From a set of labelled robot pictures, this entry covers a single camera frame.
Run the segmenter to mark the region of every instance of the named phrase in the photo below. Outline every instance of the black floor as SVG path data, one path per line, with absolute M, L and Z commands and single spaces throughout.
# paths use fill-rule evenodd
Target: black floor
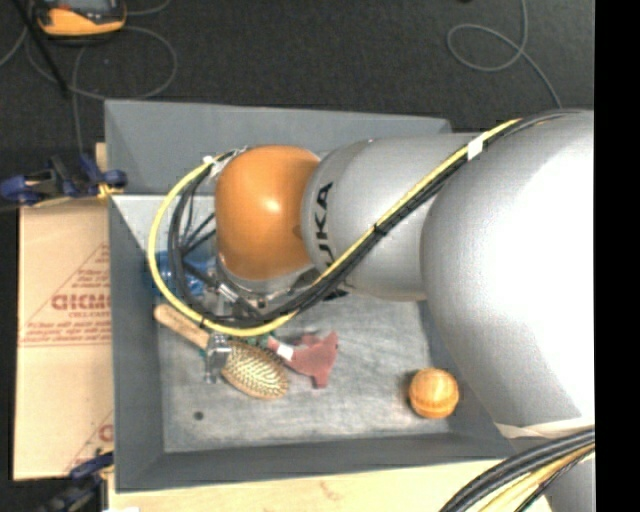
M 160 3 L 130 0 L 128 6 L 138 11 Z M 176 0 L 157 14 L 128 20 L 144 32 L 127 30 L 86 50 L 47 47 L 70 84 L 98 96 L 144 95 L 171 76 L 172 54 L 151 30 L 177 59 L 174 79 L 152 101 L 435 115 L 449 119 L 454 130 L 476 131 L 558 103 L 593 108 L 594 10 L 593 0 L 530 2 L 524 53 L 496 72 L 461 64 L 447 47 L 447 34 L 461 23 L 479 24 L 519 44 L 525 18 L 516 0 Z M 4 2 L 0 62 L 22 30 L 12 3 Z M 54 153 L 75 158 L 78 147 L 90 149 L 104 136 L 101 102 L 78 96 L 76 123 L 72 101 L 30 64 L 27 46 L 44 65 L 28 43 L 29 37 L 0 66 L 0 179 L 39 170 Z M 452 44 L 482 66 L 500 66 L 515 54 L 476 29 L 457 32 Z M 0 215 L 0 235 L 0 511 L 31 510 L 62 483 L 8 481 L 15 214 Z

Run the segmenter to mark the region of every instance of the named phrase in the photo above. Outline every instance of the white cable tie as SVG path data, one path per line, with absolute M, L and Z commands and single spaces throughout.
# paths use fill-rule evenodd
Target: white cable tie
M 593 427 L 594 418 L 573 418 L 570 420 L 551 421 L 549 423 L 538 423 L 527 427 L 516 427 L 503 423 L 495 424 L 500 433 L 507 439 L 517 439 L 519 437 L 543 437 L 545 439 L 558 439 L 581 430 Z
M 231 150 L 228 152 L 228 155 L 222 160 L 216 160 L 211 155 L 204 156 L 202 158 L 202 162 L 205 164 L 211 164 L 209 179 L 216 178 L 231 160 L 233 160 L 240 153 L 244 153 L 244 151 L 246 151 L 246 147 Z
M 291 361 L 293 359 L 294 352 L 295 350 L 293 347 L 289 345 L 285 345 L 284 343 L 280 343 L 280 345 L 278 346 L 278 349 L 276 350 L 276 354 L 286 359 L 287 361 Z
M 467 144 L 467 161 L 475 158 L 480 153 L 482 153 L 484 147 L 484 139 L 483 135 L 477 136 L 473 139 L 469 144 Z

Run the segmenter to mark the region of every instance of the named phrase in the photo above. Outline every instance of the gray bin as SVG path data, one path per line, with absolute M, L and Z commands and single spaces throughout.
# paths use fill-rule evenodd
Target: gray bin
M 338 359 L 326 389 L 313 389 L 309 378 L 288 372 L 290 390 L 274 402 L 251 399 L 225 383 L 205 383 L 198 351 L 152 317 L 159 299 L 145 273 L 149 223 L 163 194 L 202 156 L 264 143 L 322 154 L 356 140 L 448 133 L 446 121 L 135 101 L 108 101 L 105 109 L 108 166 L 131 178 L 127 193 L 110 203 L 119 491 L 513 453 L 460 380 L 426 303 L 348 296 L 296 318 L 286 327 L 336 330 Z M 200 198 L 197 214 L 209 201 Z M 410 378 L 425 366 L 448 368 L 459 378 L 462 398 L 448 419 L 420 418 L 408 405 Z

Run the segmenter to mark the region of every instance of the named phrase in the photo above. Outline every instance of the yellow cable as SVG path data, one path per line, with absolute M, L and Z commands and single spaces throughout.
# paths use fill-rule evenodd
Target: yellow cable
M 482 137 L 482 141 L 493 137 L 497 133 L 500 133 L 506 130 L 512 124 L 518 122 L 519 119 L 513 119 L 511 121 L 507 121 L 506 123 L 502 123 L 501 125 L 496 126 L 495 128 L 484 132 L 480 137 Z M 460 149 L 458 149 L 455 153 L 450 155 L 446 160 L 444 160 L 440 165 L 434 168 L 430 173 L 425 175 L 418 183 L 416 183 L 404 196 L 402 196 L 396 203 L 389 208 L 376 222 L 377 224 L 381 224 L 390 218 L 393 214 L 395 214 L 398 210 L 400 210 L 404 205 L 406 205 L 413 197 L 415 197 L 420 190 L 422 190 L 425 186 L 433 183 L 443 172 L 445 172 L 449 167 L 456 162 L 458 159 L 462 158 L 468 151 L 468 146 L 464 145 Z M 327 269 L 318 277 L 314 285 L 327 278 L 335 268 L 340 265 L 345 259 L 347 259 L 360 245 L 362 242 L 375 230 L 374 226 L 371 226 L 367 231 L 365 231 L 362 236 L 356 240 L 355 243 L 351 245 L 345 252 L 340 255 L 340 257 L 335 260 Z
M 541 483 L 546 481 L 556 471 L 559 471 L 575 459 L 582 457 L 585 453 L 593 450 L 594 447 L 595 443 L 575 450 L 574 452 L 543 466 L 537 471 L 531 472 L 520 478 L 516 483 L 500 492 L 500 494 L 482 507 L 479 512 L 504 512 L 505 510 L 511 510 L 511 508 L 507 507 L 514 503 L 521 503 L 527 496 L 534 492 Z
M 490 137 L 493 137 L 497 133 L 504 131 L 506 128 L 516 123 L 518 119 L 514 119 L 512 121 L 507 121 L 492 130 L 484 132 L 480 137 L 482 141 L 487 140 Z M 464 157 L 468 152 L 468 146 L 465 145 L 458 149 L 455 153 L 449 156 L 446 160 L 444 160 L 440 165 L 434 168 L 431 172 L 425 175 L 418 183 L 416 183 L 402 198 L 400 198 L 396 203 L 389 208 L 383 215 L 378 219 L 376 224 L 380 224 L 391 217 L 394 213 L 400 210 L 403 206 L 405 206 L 420 190 L 422 190 L 426 185 L 432 183 L 438 176 L 444 173 L 454 162 L 458 159 Z M 176 185 L 169 191 L 169 193 L 165 196 L 158 212 L 156 213 L 155 218 L 151 224 L 151 229 L 149 231 L 149 243 L 147 244 L 147 260 L 149 262 L 149 268 L 151 270 L 151 275 L 153 277 L 153 281 L 155 282 L 158 290 L 162 293 L 162 295 L 167 299 L 167 301 L 178 311 L 189 317 L 190 319 L 202 323 L 205 327 L 209 329 L 216 330 L 223 334 L 229 334 L 232 336 L 239 337 L 247 337 L 247 336 L 259 336 L 261 334 L 266 334 L 274 329 L 277 329 L 281 325 L 288 322 L 291 318 L 293 318 L 298 312 L 299 309 L 292 311 L 286 315 L 282 315 L 271 322 L 258 326 L 258 327 L 228 327 L 221 324 L 216 324 L 211 320 L 204 318 L 200 313 L 194 311 L 189 306 L 184 304 L 178 297 L 176 297 L 171 290 L 167 287 L 162 277 L 160 276 L 160 271 L 158 270 L 158 264 L 156 261 L 156 243 L 158 237 L 158 230 L 160 227 L 160 223 L 162 218 L 164 217 L 165 212 L 169 208 L 171 202 L 180 194 L 180 192 L 187 187 L 189 183 L 195 180 L 201 173 L 203 173 L 208 167 L 209 163 L 202 164 L 199 167 L 196 167 L 188 174 L 186 174 Z M 362 236 L 356 240 L 346 251 L 344 251 L 340 257 L 335 260 L 313 283 L 313 285 L 318 284 L 323 281 L 327 277 L 331 275 L 331 273 L 345 260 L 347 259 L 353 252 L 364 242 L 364 240 L 374 231 L 375 227 L 370 227 L 367 231 L 365 231 Z

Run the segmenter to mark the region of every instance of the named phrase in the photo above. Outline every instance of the orange device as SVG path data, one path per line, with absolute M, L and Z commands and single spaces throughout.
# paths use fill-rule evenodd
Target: orange device
M 126 8 L 119 0 L 36 0 L 34 15 L 42 31 L 56 39 L 101 39 L 120 30 Z
M 216 188 L 220 262 L 235 277 L 262 281 L 311 265 L 300 209 L 319 158 L 293 146 L 259 146 L 235 157 Z

